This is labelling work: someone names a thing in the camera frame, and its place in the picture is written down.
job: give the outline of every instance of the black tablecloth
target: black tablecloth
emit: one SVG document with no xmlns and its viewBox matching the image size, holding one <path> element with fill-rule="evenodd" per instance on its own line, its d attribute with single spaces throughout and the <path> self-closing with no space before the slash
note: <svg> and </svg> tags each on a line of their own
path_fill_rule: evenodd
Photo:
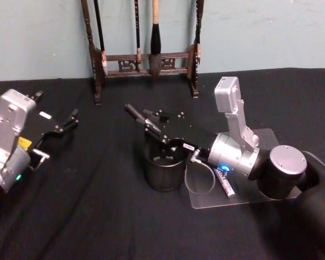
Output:
<svg viewBox="0 0 325 260">
<path fill-rule="evenodd" d="M 38 108 L 58 120 L 80 110 L 75 133 L 47 146 L 48 163 L 0 197 L 0 259 L 315 259 L 290 201 L 194 210 L 185 186 L 159 193 L 145 182 L 143 131 L 124 104 L 227 131 L 213 93 L 224 75 L 239 77 L 251 128 L 325 161 L 325 69 L 201 74 L 196 100 L 180 76 L 112 79 L 102 107 L 89 79 L 0 82 L 0 95 L 43 90 Z"/>
</svg>

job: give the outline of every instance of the blue led light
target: blue led light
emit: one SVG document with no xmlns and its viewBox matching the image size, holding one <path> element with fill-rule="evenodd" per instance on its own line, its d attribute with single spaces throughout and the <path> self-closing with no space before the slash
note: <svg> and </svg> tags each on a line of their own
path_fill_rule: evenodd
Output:
<svg viewBox="0 0 325 260">
<path fill-rule="evenodd" d="M 230 171 L 230 168 L 228 166 L 226 166 L 226 165 L 220 165 L 219 168 L 221 170 L 223 170 L 224 172 L 229 172 Z"/>
</svg>

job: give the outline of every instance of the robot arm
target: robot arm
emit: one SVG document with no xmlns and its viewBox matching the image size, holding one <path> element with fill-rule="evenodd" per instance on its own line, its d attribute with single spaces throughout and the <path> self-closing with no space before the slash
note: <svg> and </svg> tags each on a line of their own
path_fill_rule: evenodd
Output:
<svg viewBox="0 0 325 260">
<path fill-rule="evenodd" d="M 63 125 L 47 113 L 37 112 L 36 102 L 42 95 L 38 92 L 29 97 L 10 89 L 0 97 L 0 188 L 6 193 L 28 166 L 33 167 L 32 159 L 40 159 L 39 167 L 49 158 L 38 149 L 45 139 L 62 137 L 78 125 L 77 109 Z"/>
<path fill-rule="evenodd" d="M 244 101 L 237 77 L 223 77 L 214 90 L 218 110 L 224 112 L 230 136 L 206 132 L 191 125 L 184 113 L 172 115 L 144 110 L 145 116 L 131 105 L 125 110 L 145 125 L 147 134 L 165 145 L 180 146 L 194 153 L 215 169 L 235 171 L 249 180 L 257 180 L 259 189 L 270 198 L 289 195 L 307 167 L 304 155 L 291 146 L 277 146 L 271 151 L 258 148 L 259 138 L 246 125 Z"/>
</svg>

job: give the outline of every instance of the white label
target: white label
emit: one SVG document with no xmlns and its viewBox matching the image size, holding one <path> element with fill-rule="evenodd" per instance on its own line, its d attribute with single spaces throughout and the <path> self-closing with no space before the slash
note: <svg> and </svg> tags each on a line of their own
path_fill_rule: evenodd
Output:
<svg viewBox="0 0 325 260">
<path fill-rule="evenodd" d="M 49 114 L 47 114 L 45 112 L 42 112 L 42 111 L 40 112 L 40 116 L 43 116 L 44 118 L 47 118 L 48 120 L 52 118 L 51 115 L 49 115 Z"/>
<path fill-rule="evenodd" d="M 194 151 L 195 150 L 195 147 L 193 147 L 191 145 L 188 145 L 186 143 L 183 144 L 183 147 L 189 149 L 190 151 Z"/>
</svg>

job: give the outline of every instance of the brush tip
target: brush tip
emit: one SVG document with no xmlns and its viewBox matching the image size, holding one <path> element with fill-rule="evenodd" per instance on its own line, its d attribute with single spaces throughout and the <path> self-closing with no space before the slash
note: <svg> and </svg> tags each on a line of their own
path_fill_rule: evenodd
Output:
<svg viewBox="0 0 325 260">
<path fill-rule="evenodd" d="M 156 80 L 161 71 L 161 54 L 151 54 L 149 57 L 149 73 Z"/>
</svg>

